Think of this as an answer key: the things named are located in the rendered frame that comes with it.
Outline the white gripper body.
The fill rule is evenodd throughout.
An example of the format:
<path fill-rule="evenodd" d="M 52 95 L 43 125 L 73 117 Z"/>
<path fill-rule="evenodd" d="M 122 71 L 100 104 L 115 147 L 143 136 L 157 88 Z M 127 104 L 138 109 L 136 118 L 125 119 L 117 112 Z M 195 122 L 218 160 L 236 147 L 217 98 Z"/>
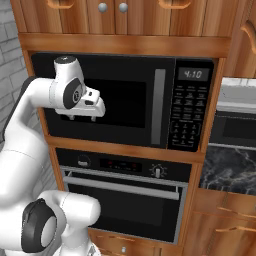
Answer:
<path fill-rule="evenodd" d="M 72 109 L 56 109 L 55 112 L 61 115 L 68 116 L 89 116 L 89 117 L 103 117 L 105 115 L 106 109 L 104 101 L 99 99 L 95 106 L 86 105 L 83 101 Z"/>

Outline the black microwave door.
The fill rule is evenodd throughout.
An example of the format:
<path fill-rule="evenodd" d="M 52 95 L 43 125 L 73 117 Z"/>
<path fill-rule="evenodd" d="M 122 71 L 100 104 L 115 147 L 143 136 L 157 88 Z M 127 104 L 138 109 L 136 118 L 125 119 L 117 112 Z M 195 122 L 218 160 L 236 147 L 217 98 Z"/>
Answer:
<path fill-rule="evenodd" d="M 176 61 L 172 57 L 77 55 L 85 85 L 96 89 L 106 112 L 95 122 L 89 117 L 70 120 L 53 109 L 45 111 L 49 134 L 56 137 L 164 148 Z M 165 69 L 160 144 L 151 143 L 156 69 Z"/>

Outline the silver oven knob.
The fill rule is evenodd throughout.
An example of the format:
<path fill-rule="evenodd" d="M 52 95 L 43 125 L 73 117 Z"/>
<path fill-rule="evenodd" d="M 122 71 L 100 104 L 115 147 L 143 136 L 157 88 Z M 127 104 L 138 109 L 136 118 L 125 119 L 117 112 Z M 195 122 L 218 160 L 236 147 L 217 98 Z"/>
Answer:
<path fill-rule="evenodd" d="M 163 178 L 164 177 L 164 168 L 160 165 L 153 165 L 151 168 L 151 173 L 155 178 Z"/>

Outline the wooden cupboard door with knob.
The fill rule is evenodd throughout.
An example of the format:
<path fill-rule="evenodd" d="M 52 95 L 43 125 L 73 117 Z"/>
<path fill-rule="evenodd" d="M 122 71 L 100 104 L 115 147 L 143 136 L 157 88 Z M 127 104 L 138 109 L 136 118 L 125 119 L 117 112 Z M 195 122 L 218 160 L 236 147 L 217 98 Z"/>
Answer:
<path fill-rule="evenodd" d="M 128 11 L 119 11 L 127 3 Z M 171 11 L 159 6 L 158 0 L 114 0 L 115 32 L 118 35 L 168 36 Z"/>
<path fill-rule="evenodd" d="M 108 10 L 101 13 L 98 10 L 100 3 L 106 3 Z M 89 30 L 91 34 L 114 34 L 114 0 L 87 0 Z"/>

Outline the black built-in oven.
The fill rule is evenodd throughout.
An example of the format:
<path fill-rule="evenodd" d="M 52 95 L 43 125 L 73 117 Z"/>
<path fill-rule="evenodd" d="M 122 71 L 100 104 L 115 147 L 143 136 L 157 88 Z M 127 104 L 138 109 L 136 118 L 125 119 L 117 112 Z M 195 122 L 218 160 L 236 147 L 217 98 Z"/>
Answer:
<path fill-rule="evenodd" d="M 56 150 L 65 188 L 97 199 L 94 229 L 176 244 L 192 166 Z"/>

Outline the black microwave oven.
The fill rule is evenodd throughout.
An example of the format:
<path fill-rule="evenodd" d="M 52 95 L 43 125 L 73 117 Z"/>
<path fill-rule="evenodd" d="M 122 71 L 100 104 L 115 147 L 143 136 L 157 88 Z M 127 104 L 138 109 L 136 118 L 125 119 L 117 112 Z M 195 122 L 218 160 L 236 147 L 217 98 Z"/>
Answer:
<path fill-rule="evenodd" d="M 167 144 L 164 148 L 195 152 L 212 80 L 210 59 L 175 59 Z"/>

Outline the black oven door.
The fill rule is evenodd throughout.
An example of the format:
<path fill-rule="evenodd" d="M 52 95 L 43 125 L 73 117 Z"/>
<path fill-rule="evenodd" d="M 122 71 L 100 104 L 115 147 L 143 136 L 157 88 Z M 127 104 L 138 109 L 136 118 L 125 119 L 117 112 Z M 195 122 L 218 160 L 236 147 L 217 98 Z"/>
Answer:
<path fill-rule="evenodd" d="M 178 190 L 180 199 L 170 200 L 76 185 L 66 183 L 65 177 L 92 179 L 173 192 Z M 92 228 L 171 244 L 178 243 L 187 187 L 143 183 L 71 170 L 64 171 L 63 181 L 69 192 L 88 195 L 100 202 L 100 217 L 92 225 Z"/>

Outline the wooden drawer with knob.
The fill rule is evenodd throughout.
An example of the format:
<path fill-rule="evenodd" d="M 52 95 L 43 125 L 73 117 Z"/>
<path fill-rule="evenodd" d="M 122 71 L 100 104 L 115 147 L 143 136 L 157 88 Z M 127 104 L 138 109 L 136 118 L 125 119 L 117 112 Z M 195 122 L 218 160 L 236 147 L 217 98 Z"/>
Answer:
<path fill-rule="evenodd" d="M 92 228 L 88 232 L 103 256 L 182 256 L 183 253 L 182 246 Z"/>

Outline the wooden drawer front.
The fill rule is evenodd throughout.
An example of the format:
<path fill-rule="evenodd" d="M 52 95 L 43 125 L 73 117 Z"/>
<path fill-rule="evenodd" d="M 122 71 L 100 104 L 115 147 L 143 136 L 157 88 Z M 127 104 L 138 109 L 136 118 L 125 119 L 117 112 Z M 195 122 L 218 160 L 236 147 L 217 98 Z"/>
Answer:
<path fill-rule="evenodd" d="M 194 212 L 183 256 L 256 256 L 256 233 L 215 231 L 235 226 L 256 229 L 256 221 Z"/>
<path fill-rule="evenodd" d="M 195 212 L 256 221 L 252 218 L 246 218 L 218 210 L 216 208 L 217 206 L 238 211 L 240 213 L 256 215 L 256 196 L 201 188 L 197 190 L 194 206 Z"/>

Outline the tall wooden cupboard door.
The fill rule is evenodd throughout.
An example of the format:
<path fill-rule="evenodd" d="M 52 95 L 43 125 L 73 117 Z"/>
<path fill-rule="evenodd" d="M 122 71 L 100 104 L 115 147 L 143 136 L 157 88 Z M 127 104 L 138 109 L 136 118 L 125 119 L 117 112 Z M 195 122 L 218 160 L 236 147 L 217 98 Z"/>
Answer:
<path fill-rule="evenodd" d="M 224 77 L 256 78 L 256 55 L 251 50 L 249 37 L 241 30 L 247 20 L 256 29 L 256 0 L 239 1 Z"/>

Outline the wooden appliance cabinet frame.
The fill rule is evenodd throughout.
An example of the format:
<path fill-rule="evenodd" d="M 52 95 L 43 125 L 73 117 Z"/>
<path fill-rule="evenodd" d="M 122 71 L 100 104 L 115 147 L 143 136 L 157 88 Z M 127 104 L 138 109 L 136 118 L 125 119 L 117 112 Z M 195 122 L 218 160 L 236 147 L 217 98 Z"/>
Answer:
<path fill-rule="evenodd" d="M 49 145 L 50 159 L 56 184 L 60 190 L 64 188 L 56 150 L 60 147 L 79 149 L 83 151 L 101 152 L 143 157 L 148 159 L 170 160 L 192 165 L 192 173 L 188 185 L 188 195 L 185 201 L 180 235 L 177 246 L 185 247 L 192 209 L 195 205 L 195 194 L 199 184 L 204 157 L 212 129 L 214 113 L 222 81 L 222 75 L 230 40 L 221 37 L 176 37 L 176 36 L 127 36 L 127 35 L 90 35 L 90 34 L 49 34 L 49 33 L 20 33 L 18 35 L 27 71 L 34 73 L 31 55 L 34 52 L 78 52 L 78 53 L 108 53 L 129 55 L 164 55 L 183 57 L 210 57 L 215 67 L 210 95 L 206 107 L 206 117 L 203 123 L 199 149 L 195 153 L 180 152 L 167 149 L 154 149 L 140 146 L 111 144 L 104 142 L 82 141 L 52 137 L 43 109 L 39 109 L 45 139 Z"/>

